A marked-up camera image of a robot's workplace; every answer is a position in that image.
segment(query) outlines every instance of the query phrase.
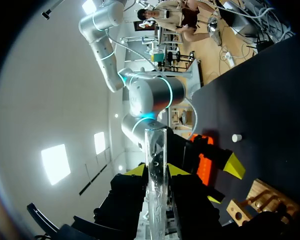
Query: black tabletop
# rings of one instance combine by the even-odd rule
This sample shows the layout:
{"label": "black tabletop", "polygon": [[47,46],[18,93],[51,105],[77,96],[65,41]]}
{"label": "black tabletop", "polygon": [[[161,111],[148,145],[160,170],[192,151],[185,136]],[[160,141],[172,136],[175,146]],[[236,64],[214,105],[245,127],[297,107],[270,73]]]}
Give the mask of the black tabletop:
{"label": "black tabletop", "polygon": [[[215,137],[246,169],[239,180],[218,171],[215,188],[226,195],[220,222],[230,220],[231,199],[243,201],[261,179],[300,203],[300,42],[292,37],[260,52],[195,92],[195,132]],[[232,142],[233,134],[243,140]]]}

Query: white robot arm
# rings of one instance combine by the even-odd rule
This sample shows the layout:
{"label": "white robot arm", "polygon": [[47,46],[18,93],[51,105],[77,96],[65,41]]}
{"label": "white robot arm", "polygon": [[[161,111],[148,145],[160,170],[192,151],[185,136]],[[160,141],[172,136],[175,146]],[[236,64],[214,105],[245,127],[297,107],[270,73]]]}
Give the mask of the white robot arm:
{"label": "white robot arm", "polygon": [[155,116],[163,109],[181,103],[186,96],[186,89],[174,77],[134,73],[130,68],[117,72],[117,60],[107,29],[122,22],[123,12],[124,5],[121,2],[110,2],[82,18],[79,30],[91,46],[108,88],[112,92],[123,87],[129,89],[130,113],[123,118],[121,128],[132,142],[144,150],[145,129],[166,128]]}

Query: wooden stand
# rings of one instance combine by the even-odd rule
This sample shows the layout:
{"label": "wooden stand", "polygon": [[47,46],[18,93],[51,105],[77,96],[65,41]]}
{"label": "wooden stand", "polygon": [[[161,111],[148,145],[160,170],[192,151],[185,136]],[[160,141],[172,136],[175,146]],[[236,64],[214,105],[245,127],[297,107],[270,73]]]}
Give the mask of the wooden stand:
{"label": "wooden stand", "polygon": [[[286,212],[292,218],[300,210],[300,206],[290,198],[263,181],[256,179],[253,181],[246,200],[239,203],[235,199],[232,199],[226,211],[239,226],[242,226],[242,224],[252,219],[252,216],[244,209],[247,205],[250,205],[258,213],[261,213],[263,211],[275,212],[279,204],[286,206]],[[286,217],[283,217],[282,221],[286,224],[288,223]]]}

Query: wooden block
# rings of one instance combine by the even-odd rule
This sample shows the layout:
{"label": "wooden block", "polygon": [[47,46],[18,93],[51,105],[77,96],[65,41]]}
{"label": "wooden block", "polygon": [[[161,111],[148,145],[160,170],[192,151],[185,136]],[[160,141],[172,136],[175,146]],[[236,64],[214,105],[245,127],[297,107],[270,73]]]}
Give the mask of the wooden block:
{"label": "wooden block", "polygon": [[290,214],[292,217],[300,210],[300,206],[292,201],[290,198],[286,197],[281,192],[277,191],[273,187],[267,185],[260,179],[256,179],[253,181],[251,189],[246,197],[247,200],[251,200],[251,206],[258,211],[258,209],[266,202],[268,204],[262,209],[262,211],[275,211],[280,202],[282,202],[287,207],[287,213]]}
{"label": "wooden block", "polygon": [[239,227],[252,219],[252,216],[247,212],[247,210],[245,210],[235,199],[230,201],[226,211]]}

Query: white ceiling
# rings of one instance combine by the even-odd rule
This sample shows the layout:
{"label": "white ceiling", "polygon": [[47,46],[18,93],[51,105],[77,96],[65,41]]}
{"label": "white ceiling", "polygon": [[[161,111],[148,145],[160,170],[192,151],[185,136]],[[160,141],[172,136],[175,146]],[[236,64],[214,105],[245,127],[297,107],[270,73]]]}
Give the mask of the white ceiling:
{"label": "white ceiling", "polygon": [[[126,168],[121,118],[113,117],[113,113],[122,117],[122,92],[110,93],[78,30],[84,0],[64,1],[49,20],[43,19],[42,10],[54,2],[24,27],[0,74],[0,175],[8,197],[36,234],[42,231],[26,210],[29,203],[58,227],[71,224],[73,215],[92,221],[93,209],[107,196],[117,165]],[[104,132],[109,147],[109,131],[120,136],[111,142],[117,146],[115,153],[106,151],[107,158],[101,153],[97,161],[94,134]],[[41,151],[61,144],[71,173],[52,186]],[[109,162],[110,153],[116,159],[114,167],[108,164],[79,196],[89,176]]]}

